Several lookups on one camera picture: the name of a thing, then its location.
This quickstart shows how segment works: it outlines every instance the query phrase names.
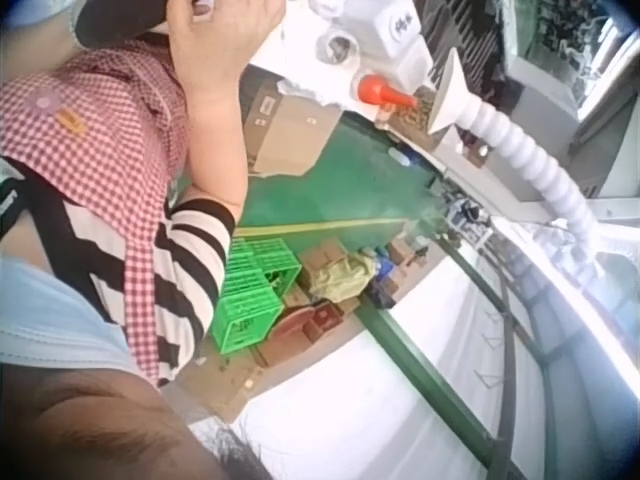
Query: red checkered apron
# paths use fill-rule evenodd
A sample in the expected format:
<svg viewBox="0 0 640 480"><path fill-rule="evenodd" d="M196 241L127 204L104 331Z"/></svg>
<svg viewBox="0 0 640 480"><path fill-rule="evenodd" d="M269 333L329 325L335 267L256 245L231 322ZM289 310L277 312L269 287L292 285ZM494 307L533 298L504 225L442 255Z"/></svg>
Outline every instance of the red checkered apron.
<svg viewBox="0 0 640 480"><path fill-rule="evenodd" d="M98 215L126 241L127 340L158 376L153 242L187 152L186 109L167 49L130 42L0 91L0 152Z"/></svg>

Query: white funnel nozzle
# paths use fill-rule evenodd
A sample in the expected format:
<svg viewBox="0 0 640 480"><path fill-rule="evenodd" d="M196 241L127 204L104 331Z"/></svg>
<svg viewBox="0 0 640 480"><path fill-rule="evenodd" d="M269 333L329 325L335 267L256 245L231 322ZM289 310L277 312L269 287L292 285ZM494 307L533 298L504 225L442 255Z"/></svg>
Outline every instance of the white funnel nozzle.
<svg viewBox="0 0 640 480"><path fill-rule="evenodd" d="M464 78L460 58L455 48L449 51L440 88L429 116L428 133L431 135L455 124L467 105L469 90Z"/></svg>

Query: cardboard box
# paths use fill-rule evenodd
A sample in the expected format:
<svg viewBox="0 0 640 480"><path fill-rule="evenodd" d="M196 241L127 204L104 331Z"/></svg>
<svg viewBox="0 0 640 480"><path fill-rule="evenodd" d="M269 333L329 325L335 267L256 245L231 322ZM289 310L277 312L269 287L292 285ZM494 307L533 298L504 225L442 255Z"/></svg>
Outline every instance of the cardboard box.
<svg viewBox="0 0 640 480"><path fill-rule="evenodd" d="M285 336L270 338L255 347L251 347L250 350L258 365L263 368L269 368L300 355L312 344L311 340L300 328Z"/></svg>
<svg viewBox="0 0 640 480"><path fill-rule="evenodd" d="M359 306L360 299L358 297L347 298L338 303L338 308L342 311L342 315L349 315L355 312Z"/></svg>
<svg viewBox="0 0 640 480"><path fill-rule="evenodd" d="M264 78L244 120L250 171L265 176L304 175L320 157L342 110L281 95L277 81L277 76Z"/></svg>
<svg viewBox="0 0 640 480"><path fill-rule="evenodd" d="M337 237L324 240L320 245L298 254L302 271L298 277L300 285L309 288L313 271L320 270L331 262L341 260L347 255L347 249Z"/></svg>
<svg viewBox="0 0 640 480"><path fill-rule="evenodd" d="M311 303L307 294L294 282L289 291L282 297L285 308L306 307Z"/></svg>
<svg viewBox="0 0 640 480"><path fill-rule="evenodd" d="M347 256L347 249L336 237L326 239L320 244L320 249L324 252L327 262L337 262Z"/></svg>
<svg viewBox="0 0 640 480"><path fill-rule="evenodd" d="M201 354L205 363L190 362L176 382L201 405L232 422L254 395L264 369L247 351L223 357L212 341L203 342Z"/></svg>
<svg viewBox="0 0 640 480"><path fill-rule="evenodd" d="M407 245L407 242L399 238L395 238L387 245L387 251L389 252L389 258L396 265L404 265L415 255L415 252Z"/></svg>

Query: orange cap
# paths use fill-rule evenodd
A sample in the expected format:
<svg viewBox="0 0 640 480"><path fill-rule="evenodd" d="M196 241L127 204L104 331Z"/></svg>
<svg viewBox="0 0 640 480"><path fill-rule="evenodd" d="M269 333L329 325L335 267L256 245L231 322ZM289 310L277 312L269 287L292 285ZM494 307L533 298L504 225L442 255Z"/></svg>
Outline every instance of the orange cap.
<svg viewBox="0 0 640 480"><path fill-rule="evenodd" d="M412 95L399 92L389 85L386 78L380 75L365 75L358 83L358 98L371 105L391 103L403 107L415 108L418 99Z"/></svg>

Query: white floor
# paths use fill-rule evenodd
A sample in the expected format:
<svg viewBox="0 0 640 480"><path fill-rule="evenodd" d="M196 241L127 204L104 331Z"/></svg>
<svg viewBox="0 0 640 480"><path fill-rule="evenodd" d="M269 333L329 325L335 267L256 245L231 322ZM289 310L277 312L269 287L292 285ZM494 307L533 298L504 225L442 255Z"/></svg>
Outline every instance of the white floor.
<svg viewBox="0 0 640 480"><path fill-rule="evenodd" d="M473 252L465 255L475 261ZM503 368L502 326L490 318L490 311L464 272L446 259L391 313L495 434L501 399L497 377ZM528 478L537 479L542 478L544 463L544 404L539 370L528 355L517 349L513 458ZM496 385L485 386L478 374ZM206 432L211 424L200 422L194 429ZM252 400L234 428L259 447L263 461L281 480L472 480L486 476L486 469L368 332Z"/></svg>

